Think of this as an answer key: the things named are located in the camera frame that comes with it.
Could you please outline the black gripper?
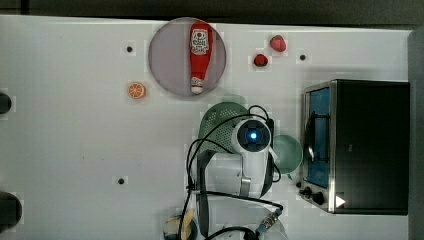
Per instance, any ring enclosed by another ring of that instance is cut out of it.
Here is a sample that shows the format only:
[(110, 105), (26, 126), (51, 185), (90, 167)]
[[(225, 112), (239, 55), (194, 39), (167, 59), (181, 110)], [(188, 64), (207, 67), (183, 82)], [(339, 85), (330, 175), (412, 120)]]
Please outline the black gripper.
[(271, 119), (271, 118), (267, 119), (266, 120), (266, 125), (269, 128), (269, 130), (270, 130), (270, 147), (273, 148), (273, 143), (274, 143), (274, 140), (273, 140), (273, 137), (274, 137), (274, 120)]

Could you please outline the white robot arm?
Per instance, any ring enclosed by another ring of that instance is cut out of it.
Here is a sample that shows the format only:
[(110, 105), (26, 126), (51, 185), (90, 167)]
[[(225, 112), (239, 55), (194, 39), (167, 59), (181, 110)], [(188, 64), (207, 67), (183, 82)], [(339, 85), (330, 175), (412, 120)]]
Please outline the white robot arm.
[(197, 148), (188, 161), (196, 218), (204, 240), (283, 240), (283, 206), (263, 196), (273, 183), (272, 133), (264, 120), (249, 118), (231, 127), (230, 146)]

